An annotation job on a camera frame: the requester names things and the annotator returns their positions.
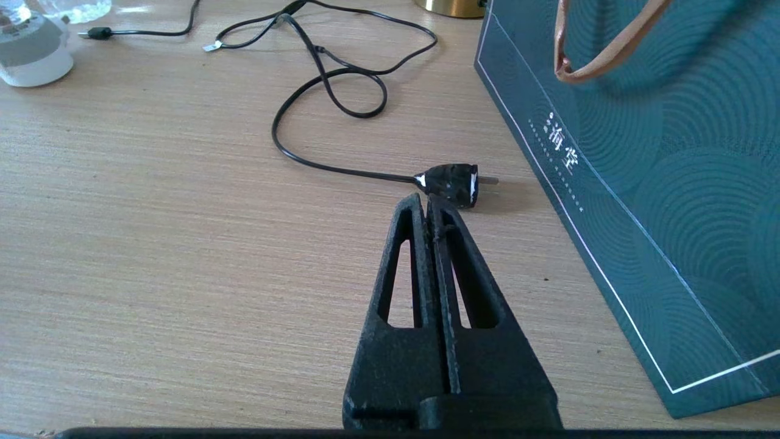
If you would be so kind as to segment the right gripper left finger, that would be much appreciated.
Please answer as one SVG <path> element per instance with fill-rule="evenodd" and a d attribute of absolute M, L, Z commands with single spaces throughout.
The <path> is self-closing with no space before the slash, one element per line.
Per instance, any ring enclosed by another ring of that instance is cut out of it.
<path fill-rule="evenodd" d="M 388 322 L 402 244 L 409 243 L 413 326 Z M 445 393 L 440 299 L 420 195 L 396 206 L 343 397 L 346 429 L 417 429 L 427 398 Z"/>

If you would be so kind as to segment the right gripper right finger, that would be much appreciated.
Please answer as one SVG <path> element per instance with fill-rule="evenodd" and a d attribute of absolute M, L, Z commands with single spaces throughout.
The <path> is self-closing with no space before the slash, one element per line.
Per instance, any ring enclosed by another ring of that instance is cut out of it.
<path fill-rule="evenodd" d="M 558 397 L 457 208 L 427 203 L 441 306 L 445 392 L 423 429 L 558 429 Z"/>

